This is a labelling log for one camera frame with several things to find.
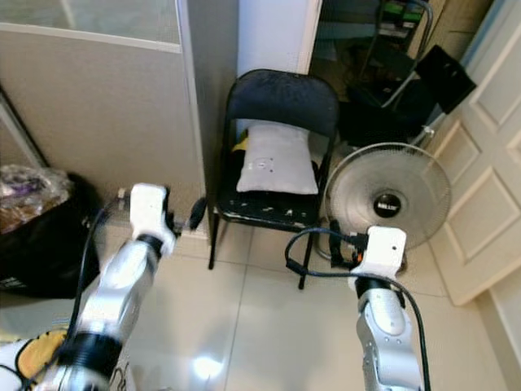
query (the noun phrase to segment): chair leg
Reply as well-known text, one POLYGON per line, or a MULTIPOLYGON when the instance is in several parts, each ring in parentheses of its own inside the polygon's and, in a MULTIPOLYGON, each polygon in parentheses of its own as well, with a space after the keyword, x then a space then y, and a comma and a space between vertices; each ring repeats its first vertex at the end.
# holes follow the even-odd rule
MULTIPOLYGON (((308 245, 306 247, 306 254, 304 255, 304 268, 307 270, 309 265, 309 258, 311 257, 311 249, 313 248, 313 240, 314 240, 314 234, 310 234, 308 238, 308 245)), ((304 283, 306 281, 306 276, 303 275, 300 277, 299 281, 299 289, 304 289, 304 283)))
POLYGON ((215 265, 215 247, 217 246, 217 233, 219 232, 219 213, 213 214, 212 248, 210 249, 210 262, 208 268, 211 270, 215 265))

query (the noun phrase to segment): chair seat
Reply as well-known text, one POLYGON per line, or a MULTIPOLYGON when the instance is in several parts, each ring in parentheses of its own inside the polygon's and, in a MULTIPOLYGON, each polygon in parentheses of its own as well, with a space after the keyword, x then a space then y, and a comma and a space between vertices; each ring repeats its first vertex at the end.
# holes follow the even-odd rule
MULTIPOLYGON (((230 154, 217 197, 217 208, 224 219, 285 231, 300 231, 318 221, 319 197, 276 191, 237 192, 244 163, 244 151, 230 154)), ((317 166, 313 163, 317 176, 317 166)))

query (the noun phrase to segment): white door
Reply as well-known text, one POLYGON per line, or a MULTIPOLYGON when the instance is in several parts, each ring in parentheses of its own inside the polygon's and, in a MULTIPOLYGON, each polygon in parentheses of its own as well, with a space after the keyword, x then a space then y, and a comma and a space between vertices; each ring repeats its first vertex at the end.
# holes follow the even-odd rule
POLYGON ((457 305, 521 266, 520 1, 505 1, 467 71, 478 87, 429 148, 453 186, 431 246, 457 305))

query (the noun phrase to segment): fan grille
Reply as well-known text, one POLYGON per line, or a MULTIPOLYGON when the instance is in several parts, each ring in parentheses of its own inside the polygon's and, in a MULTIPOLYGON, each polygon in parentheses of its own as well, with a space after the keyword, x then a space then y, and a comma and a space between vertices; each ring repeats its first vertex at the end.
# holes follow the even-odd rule
POLYGON ((326 211, 343 232, 394 226, 407 233, 407 248, 429 239, 450 208, 450 185, 439 163, 402 143, 359 149, 340 162, 326 186, 326 211))

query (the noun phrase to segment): chair backrest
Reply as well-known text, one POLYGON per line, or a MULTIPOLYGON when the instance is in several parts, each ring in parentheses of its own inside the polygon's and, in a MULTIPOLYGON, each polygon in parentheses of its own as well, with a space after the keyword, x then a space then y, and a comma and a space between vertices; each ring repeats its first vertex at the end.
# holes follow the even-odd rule
POLYGON ((282 122, 331 138, 339 103, 336 93, 321 79, 257 69, 237 79, 228 96, 225 126, 239 118, 282 122))

